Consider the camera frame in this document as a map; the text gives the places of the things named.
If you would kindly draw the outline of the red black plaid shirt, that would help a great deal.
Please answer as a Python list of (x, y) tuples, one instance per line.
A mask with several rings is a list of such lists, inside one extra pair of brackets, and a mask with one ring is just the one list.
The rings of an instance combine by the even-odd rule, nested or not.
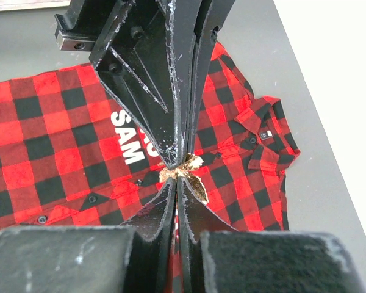
[[(240, 231), (288, 229), (285, 173), (300, 150), (281, 101), (255, 98), (221, 44), (193, 152), (217, 216)], [(156, 196), (163, 166), (91, 65), (0, 82), (0, 230), (121, 224)]]

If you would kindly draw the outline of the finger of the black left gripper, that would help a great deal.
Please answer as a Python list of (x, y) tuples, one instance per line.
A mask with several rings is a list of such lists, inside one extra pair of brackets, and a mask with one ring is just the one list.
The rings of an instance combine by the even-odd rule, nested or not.
[(192, 92), (188, 116), (187, 151), (193, 153), (198, 129), (204, 84), (219, 30), (223, 27), (234, 0), (203, 1), (199, 8), (194, 33), (196, 36), (192, 65)]
[(192, 23), (182, 1), (169, 1), (169, 70), (96, 70), (103, 87), (149, 137), (164, 164), (183, 161), (192, 65)]

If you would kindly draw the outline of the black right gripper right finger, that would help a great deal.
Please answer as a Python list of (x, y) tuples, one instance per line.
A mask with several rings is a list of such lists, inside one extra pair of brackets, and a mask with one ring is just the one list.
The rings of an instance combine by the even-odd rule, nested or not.
[(209, 253), (209, 236), (217, 231), (236, 232), (195, 195), (188, 179), (177, 185), (181, 277), (184, 292), (217, 292), (215, 262)]

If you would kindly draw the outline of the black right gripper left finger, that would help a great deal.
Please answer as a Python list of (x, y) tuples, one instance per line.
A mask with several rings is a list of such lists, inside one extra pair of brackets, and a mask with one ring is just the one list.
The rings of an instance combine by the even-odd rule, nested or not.
[(124, 292), (164, 292), (174, 236), (177, 182), (168, 178), (156, 196), (122, 225), (133, 229)]

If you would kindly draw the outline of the small gold brooch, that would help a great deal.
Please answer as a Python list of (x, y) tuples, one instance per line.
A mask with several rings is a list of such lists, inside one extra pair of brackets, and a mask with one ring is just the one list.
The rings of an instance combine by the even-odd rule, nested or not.
[(202, 179), (193, 172), (199, 170), (204, 161), (201, 157), (195, 154), (187, 154), (183, 164), (174, 170), (169, 170), (164, 167), (159, 173), (159, 182), (164, 183), (168, 178), (178, 179), (184, 177), (194, 190), (194, 195), (204, 205), (209, 203), (208, 193)]

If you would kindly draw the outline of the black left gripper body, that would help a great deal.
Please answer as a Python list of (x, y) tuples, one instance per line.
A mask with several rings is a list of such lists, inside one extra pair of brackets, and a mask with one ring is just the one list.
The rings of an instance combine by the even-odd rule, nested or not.
[(96, 70), (169, 70), (169, 1), (71, 1), (56, 14), (61, 51), (89, 53)]

